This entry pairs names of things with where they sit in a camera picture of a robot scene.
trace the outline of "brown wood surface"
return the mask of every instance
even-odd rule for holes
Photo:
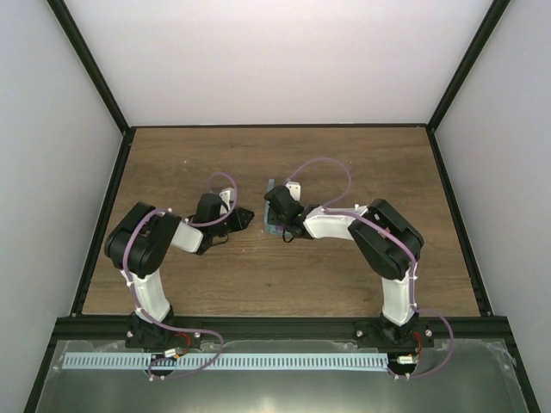
[[[152,128],[139,129],[108,224],[109,234],[138,200],[195,211],[207,178],[225,171],[238,203],[255,212],[246,231],[195,256],[170,249],[161,267],[176,314],[376,316],[380,278],[350,241],[284,243],[263,231],[269,178],[281,182],[314,157],[350,167],[350,195],[335,207],[388,200],[423,234],[417,301],[450,316],[478,315],[455,229],[423,128]],[[335,198],[346,187],[337,165],[317,163],[296,177],[303,205]],[[214,189],[227,187],[214,180]],[[120,273],[101,253],[84,306],[87,314],[133,310]]]

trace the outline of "wooden tabletop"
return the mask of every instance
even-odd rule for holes
[[[305,161],[334,157],[353,177],[335,207],[388,200],[423,235],[417,302],[449,316],[476,316],[465,262],[423,128],[259,127],[151,128],[136,132],[107,234],[138,201],[195,212],[206,182],[224,171],[238,183],[238,203],[255,212],[249,228],[196,256],[169,249],[161,266],[176,314],[377,316],[381,279],[351,241],[284,243],[263,228],[268,180],[282,182]],[[340,195],[346,176],[316,163],[295,178],[301,203]],[[229,186],[214,180],[214,190]],[[133,302],[121,274],[101,253],[84,304],[86,314],[127,314]]]

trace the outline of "white wall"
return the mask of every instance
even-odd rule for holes
[[[67,0],[131,125],[427,122],[491,0]]]
[[[76,292],[121,136],[45,1],[0,13],[0,411]]]
[[[551,3],[511,2],[438,143],[492,307],[551,411]]]

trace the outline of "black metal frame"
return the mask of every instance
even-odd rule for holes
[[[100,217],[97,221],[96,230],[92,239],[89,254],[86,258],[84,271],[81,276],[77,294],[75,296],[71,317],[59,318],[53,329],[52,338],[47,346],[44,359],[34,382],[33,389],[28,399],[26,412],[35,411],[40,399],[44,380],[53,357],[55,345],[59,340],[124,340],[129,325],[129,316],[86,316],[82,309],[90,280],[96,266],[96,260],[102,247],[105,237],[108,219],[115,203],[115,197],[121,183],[122,174],[126,165],[128,153],[130,152],[135,127],[129,127],[119,109],[113,95],[111,94],[105,79],[102,76],[97,64],[92,57],[89,48],[84,42],[76,23],[71,17],[63,0],[47,0],[54,14],[57,16],[61,27],[72,43],[78,57],[81,59],[86,71],[94,85],[97,87],[100,96],[105,102],[109,112],[123,134],[123,140],[115,168],[108,185],[108,191],[102,204]],[[506,317],[496,317],[492,314],[492,308],[484,288],[480,271],[474,258],[473,249],[468,240],[465,225],[461,219],[461,212],[449,182],[442,156],[438,149],[435,131],[440,125],[444,115],[448,111],[452,101],[457,95],[461,85],[465,81],[474,62],[480,55],[482,48],[489,39],[493,29],[498,24],[499,18],[504,13],[510,0],[494,0],[486,17],[474,36],[465,56],[463,57],[456,73],[446,89],[435,113],[428,125],[425,124],[364,124],[364,125],[242,125],[242,126],[164,126],[164,127],[425,127],[433,151],[438,173],[440,175],[444,193],[449,204],[455,230],[459,238],[461,251],[467,264],[474,295],[484,317],[450,317],[449,321],[457,338],[471,339],[503,339],[507,349],[517,362],[516,374],[523,389],[523,395],[531,412],[539,412],[536,397],[532,391],[524,365],[518,353],[515,339]],[[359,326],[374,323],[377,319],[371,317],[328,317],[328,318],[303,318],[303,317],[175,317],[175,325],[197,326],[219,331],[227,340],[245,339],[331,339],[331,340],[359,340],[358,344],[381,348],[379,343],[373,343],[366,338],[358,339],[356,331]],[[446,338],[448,331],[443,323],[437,318],[423,319],[428,323],[433,332],[433,338]]]

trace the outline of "black and white robotic arm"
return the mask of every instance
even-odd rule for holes
[[[410,259],[394,242],[377,230],[346,213],[363,217],[386,229],[403,243],[418,260],[423,238],[388,202],[374,200],[369,206],[331,208],[300,204],[300,184],[288,182],[271,189],[264,199],[269,203],[268,220],[284,227],[284,240],[334,237],[354,241],[371,268],[381,277],[384,305],[382,316],[393,329],[388,335],[399,341],[415,322],[415,302]],[[285,238],[285,232],[291,236]]]
[[[138,317],[150,323],[142,314],[142,311],[146,311],[159,322],[163,322],[171,310],[170,303],[164,296],[159,270],[169,247],[202,255],[210,247],[220,244],[214,243],[215,239],[228,237],[230,232],[247,228],[254,213],[241,207],[234,208],[232,213],[218,224],[199,226],[227,214],[233,202],[233,188],[224,189],[219,194],[204,194],[194,215],[182,220],[182,217],[169,210],[153,215],[141,228],[127,259],[131,276],[128,286],[134,285],[138,302],[141,304],[135,311]],[[127,277],[123,268],[123,256],[130,237],[139,222],[154,210],[154,206],[138,202],[111,232],[105,243],[105,254],[125,279]]]

